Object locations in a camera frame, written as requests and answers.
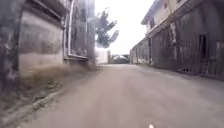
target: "roof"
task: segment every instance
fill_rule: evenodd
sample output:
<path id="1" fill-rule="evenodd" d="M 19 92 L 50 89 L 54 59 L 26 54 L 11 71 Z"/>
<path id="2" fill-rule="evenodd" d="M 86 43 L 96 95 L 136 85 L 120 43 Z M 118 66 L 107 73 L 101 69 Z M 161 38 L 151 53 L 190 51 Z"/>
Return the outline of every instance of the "roof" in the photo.
<path id="1" fill-rule="evenodd" d="M 48 7 L 50 7 L 53 11 L 55 11 L 58 15 L 64 16 L 68 11 L 65 5 L 59 0 L 35 0 L 41 1 L 45 3 Z"/>
<path id="2" fill-rule="evenodd" d="M 142 20 L 142 25 L 146 25 L 148 23 L 148 20 L 152 18 L 157 7 L 160 5 L 160 3 L 162 1 L 163 0 L 154 0 L 152 6 L 149 8 L 147 14 L 145 15 L 144 19 Z"/>

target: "green tree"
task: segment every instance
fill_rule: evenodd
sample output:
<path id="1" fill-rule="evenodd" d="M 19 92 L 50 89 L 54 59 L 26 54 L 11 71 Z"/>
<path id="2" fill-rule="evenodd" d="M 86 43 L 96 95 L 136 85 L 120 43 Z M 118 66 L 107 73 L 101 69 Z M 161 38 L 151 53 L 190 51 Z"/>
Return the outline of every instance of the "green tree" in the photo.
<path id="1" fill-rule="evenodd" d="M 112 35 L 108 33 L 117 25 L 117 21 L 110 22 L 108 17 L 108 8 L 96 17 L 96 43 L 98 47 L 108 48 L 119 36 L 118 30 L 115 30 Z"/>

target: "narrow street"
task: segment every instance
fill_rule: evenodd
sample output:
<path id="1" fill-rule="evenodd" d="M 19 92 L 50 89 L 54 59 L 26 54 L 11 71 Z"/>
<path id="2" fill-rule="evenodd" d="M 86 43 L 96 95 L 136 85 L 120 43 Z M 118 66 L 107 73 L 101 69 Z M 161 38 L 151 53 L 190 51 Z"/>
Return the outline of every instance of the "narrow street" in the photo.
<path id="1" fill-rule="evenodd" d="M 223 82 L 108 65 L 20 128 L 223 128 Z"/>

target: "drainpipe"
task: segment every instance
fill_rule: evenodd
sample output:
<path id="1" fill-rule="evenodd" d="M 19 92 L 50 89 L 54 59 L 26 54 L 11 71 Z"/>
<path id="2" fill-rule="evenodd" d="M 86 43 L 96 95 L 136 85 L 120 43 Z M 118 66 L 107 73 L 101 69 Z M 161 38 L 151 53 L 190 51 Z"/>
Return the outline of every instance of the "drainpipe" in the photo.
<path id="1" fill-rule="evenodd" d="M 74 10 L 74 4 L 75 4 L 76 0 L 72 0 L 72 5 L 71 5 L 71 9 L 70 9 L 70 16 L 69 16 L 69 26 L 68 26 L 68 57 L 75 57 L 78 59 L 88 59 L 85 56 L 79 56 L 76 54 L 72 54 L 71 52 L 71 40 L 72 40 L 72 16 L 73 16 L 73 10 Z"/>
<path id="2" fill-rule="evenodd" d="M 88 4 L 89 4 L 89 1 L 88 0 L 85 0 L 85 18 L 86 18 L 86 23 L 85 23 L 85 44 L 84 44 L 84 48 L 85 48 L 85 56 L 88 55 L 88 52 L 89 52 L 89 44 L 88 44 Z"/>
<path id="3" fill-rule="evenodd" d="M 67 14 L 65 16 L 65 22 L 64 22 L 64 26 L 63 26 L 63 58 L 67 59 L 67 49 L 66 49 L 66 33 L 67 33 Z"/>

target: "sky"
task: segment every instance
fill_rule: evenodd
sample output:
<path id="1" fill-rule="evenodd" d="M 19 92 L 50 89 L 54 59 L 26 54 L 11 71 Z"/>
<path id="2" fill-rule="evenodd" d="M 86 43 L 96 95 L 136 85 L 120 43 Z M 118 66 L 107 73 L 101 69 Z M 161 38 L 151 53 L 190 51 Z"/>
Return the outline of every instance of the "sky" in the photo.
<path id="1" fill-rule="evenodd" d="M 153 1 L 95 0 L 96 14 L 109 7 L 109 20 L 118 21 L 113 30 L 119 30 L 120 33 L 117 40 L 109 48 L 112 54 L 128 54 L 131 48 L 144 38 L 146 26 L 141 25 L 141 21 Z"/>

